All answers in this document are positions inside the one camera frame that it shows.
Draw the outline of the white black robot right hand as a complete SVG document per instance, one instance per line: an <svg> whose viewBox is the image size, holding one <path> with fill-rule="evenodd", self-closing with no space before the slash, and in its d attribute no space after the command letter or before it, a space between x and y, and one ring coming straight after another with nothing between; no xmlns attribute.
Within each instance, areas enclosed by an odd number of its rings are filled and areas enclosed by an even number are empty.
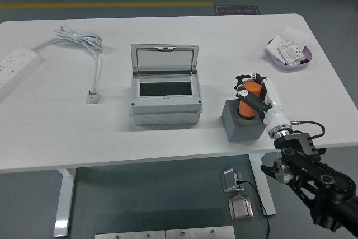
<svg viewBox="0 0 358 239"><path fill-rule="evenodd" d="M271 139L277 139L289 135L292 126L284 116L283 107L273 82L267 78L253 74L241 74L236 76L236 97L239 101L254 109L266 125L266 130ZM260 96L256 96L244 85L246 82L255 82L261 86Z"/></svg>

